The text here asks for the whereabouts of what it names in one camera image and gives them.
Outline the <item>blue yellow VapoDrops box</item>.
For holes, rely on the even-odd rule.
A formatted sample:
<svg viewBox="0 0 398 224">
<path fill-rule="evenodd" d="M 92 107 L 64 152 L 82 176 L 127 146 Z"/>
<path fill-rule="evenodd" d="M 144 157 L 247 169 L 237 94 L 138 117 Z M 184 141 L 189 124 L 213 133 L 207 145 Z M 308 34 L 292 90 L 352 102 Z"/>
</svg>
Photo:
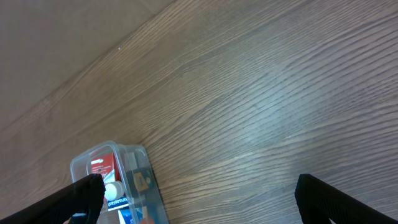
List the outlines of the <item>blue yellow VapoDrops box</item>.
<svg viewBox="0 0 398 224">
<path fill-rule="evenodd" d="M 129 208 L 118 210 L 118 217 L 120 224 L 136 224 L 144 219 L 142 208 L 135 208 L 134 215 Z"/>
</svg>

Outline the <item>red Panadol box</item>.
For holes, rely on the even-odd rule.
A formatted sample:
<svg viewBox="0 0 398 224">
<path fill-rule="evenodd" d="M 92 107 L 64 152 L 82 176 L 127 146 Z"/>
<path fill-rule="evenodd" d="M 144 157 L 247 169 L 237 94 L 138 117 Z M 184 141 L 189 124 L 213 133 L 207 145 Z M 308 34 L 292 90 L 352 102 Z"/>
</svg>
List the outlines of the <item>red Panadol box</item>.
<svg viewBox="0 0 398 224">
<path fill-rule="evenodd" d="M 100 174 L 105 184 L 121 180 L 118 164 L 113 153 L 93 158 L 91 160 L 91 172 Z"/>
</svg>

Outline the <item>white blue Hansaplast box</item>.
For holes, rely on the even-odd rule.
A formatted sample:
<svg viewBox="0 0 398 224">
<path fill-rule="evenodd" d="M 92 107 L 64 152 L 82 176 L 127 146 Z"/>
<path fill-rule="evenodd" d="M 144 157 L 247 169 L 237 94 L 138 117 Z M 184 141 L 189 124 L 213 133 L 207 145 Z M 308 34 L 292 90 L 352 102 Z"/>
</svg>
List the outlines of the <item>white blue Hansaplast box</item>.
<svg viewBox="0 0 398 224">
<path fill-rule="evenodd" d="M 107 201 L 108 211 L 119 210 L 129 206 L 129 201 L 126 197 L 121 197 L 116 200 Z"/>
</svg>

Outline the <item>clear plastic container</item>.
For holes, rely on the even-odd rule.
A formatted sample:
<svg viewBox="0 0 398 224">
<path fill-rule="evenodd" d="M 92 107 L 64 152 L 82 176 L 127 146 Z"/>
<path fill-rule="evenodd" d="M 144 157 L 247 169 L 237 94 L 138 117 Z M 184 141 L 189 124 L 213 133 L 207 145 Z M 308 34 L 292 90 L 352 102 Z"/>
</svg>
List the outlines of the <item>clear plastic container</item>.
<svg viewBox="0 0 398 224">
<path fill-rule="evenodd" d="M 98 223 L 169 222 L 146 150 L 106 141 L 70 163 L 72 181 L 99 174 L 106 186 Z"/>
</svg>

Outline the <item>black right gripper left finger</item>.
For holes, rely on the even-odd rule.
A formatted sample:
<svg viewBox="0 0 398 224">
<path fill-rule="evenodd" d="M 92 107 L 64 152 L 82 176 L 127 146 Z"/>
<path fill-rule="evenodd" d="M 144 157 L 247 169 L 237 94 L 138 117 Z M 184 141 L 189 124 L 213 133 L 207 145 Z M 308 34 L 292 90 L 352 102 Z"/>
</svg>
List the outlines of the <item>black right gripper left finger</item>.
<svg viewBox="0 0 398 224">
<path fill-rule="evenodd" d="M 1 223 L 87 223 L 94 224 L 103 207 L 102 176 L 90 174 L 1 220 Z"/>
</svg>

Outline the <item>dark Woods syrup bottle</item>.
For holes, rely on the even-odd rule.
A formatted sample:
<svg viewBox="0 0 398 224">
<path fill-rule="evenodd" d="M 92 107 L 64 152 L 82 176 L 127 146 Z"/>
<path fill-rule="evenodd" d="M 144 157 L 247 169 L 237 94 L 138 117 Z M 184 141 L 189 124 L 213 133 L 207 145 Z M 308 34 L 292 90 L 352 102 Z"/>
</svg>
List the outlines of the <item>dark Woods syrup bottle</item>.
<svg viewBox="0 0 398 224">
<path fill-rule="evenodd" d="M 126 173 L 128 187 L 119 180 L 105 184 L 105 199 L 116 200 L 122 196 L 126 196 L 128 192 L 133 197 L 138 197 L 148 193 L 155 187 L 155 179 L 150 169 L 142 168 L 130 170 Z"/>
</svg>

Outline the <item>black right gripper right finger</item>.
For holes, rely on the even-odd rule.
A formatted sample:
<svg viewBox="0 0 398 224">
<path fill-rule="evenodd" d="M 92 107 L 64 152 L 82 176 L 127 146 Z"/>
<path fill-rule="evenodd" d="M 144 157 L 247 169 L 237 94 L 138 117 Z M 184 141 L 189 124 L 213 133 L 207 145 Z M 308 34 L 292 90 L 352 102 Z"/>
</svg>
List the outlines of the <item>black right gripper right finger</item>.
<svg viewBox="0 0 398 224">
<path fill-rule="evenodd" d="M 299 175 L 295 199 L 304 224 L 397 224 L 310 174 Z"/>
</svg>

